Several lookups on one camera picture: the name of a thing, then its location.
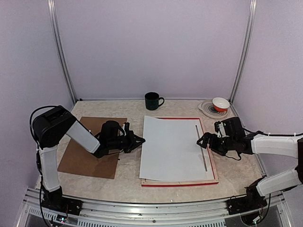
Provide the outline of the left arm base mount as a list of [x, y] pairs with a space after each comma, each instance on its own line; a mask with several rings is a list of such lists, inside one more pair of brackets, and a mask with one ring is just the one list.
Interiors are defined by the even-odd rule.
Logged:
[[47, 199], [42, 200], [42, 207], [48, 208], [50, 210], [65, 213], [67, 215], [79, 216], [82, 209], [83, 201], [61, 197], [58, 204], [51, 203]]

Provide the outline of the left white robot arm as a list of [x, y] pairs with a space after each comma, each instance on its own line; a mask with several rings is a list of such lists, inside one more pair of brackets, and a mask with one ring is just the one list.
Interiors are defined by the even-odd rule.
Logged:
[[37, 117], [30, 117], [31, 136], [37, 145], [36, 164], [41, 175], [41, 190], [44, 202], [56, 210], [66, 206], [62, 196], [57, 172], [56, 152], [60, 140], [67, 135], [96, 158], [108, 156], [110, 150], [116, 153], [130, 153], [141, 146], [145, 139], [129, 129], [130, 124], [120, 125], [110, 120], [101, 131], [93, 135], [70, 111], [61, 105], [47, 105], [38, 110], [47, 111]]

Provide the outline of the white mat board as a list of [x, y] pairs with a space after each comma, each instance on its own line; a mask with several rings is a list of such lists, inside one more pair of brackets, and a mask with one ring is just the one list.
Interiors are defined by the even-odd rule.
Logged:
[[[199, 118], [199, 123], [196, 123], [196, 132], [198, 139], [200, 139], [204, 134], [203, 122], [202, 119]], [[206, 180], [214, 180], [213, 168], [211, 158], [207, 148], [202, 148], [200, 145], [198, 147], [202, 152], [202, 162], [205, 168], [205, 179]]]

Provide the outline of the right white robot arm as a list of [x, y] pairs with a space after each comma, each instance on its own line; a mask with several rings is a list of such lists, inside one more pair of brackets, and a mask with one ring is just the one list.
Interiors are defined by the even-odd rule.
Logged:
[[214, 133], [206, 132], [197, 140], [201, 148], [226, 157], [229, 151], [257, 155], [267, 175], [246, 187], [242, 199], [230, 199], [232, 208], [252, 210], [267, 204], [265, 197], [273, 192], [288, 191], [303, 183], [303, 135], [271, 134], [249, 131], [238, 117], [214, 123]]

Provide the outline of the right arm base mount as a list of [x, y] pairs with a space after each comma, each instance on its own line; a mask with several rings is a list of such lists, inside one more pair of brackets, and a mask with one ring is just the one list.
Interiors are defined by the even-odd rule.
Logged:
[[244, 213], [267, 206], [265, 197], [248, 193], [243, 197], [232, 196], [226, 201], [229, 215]]

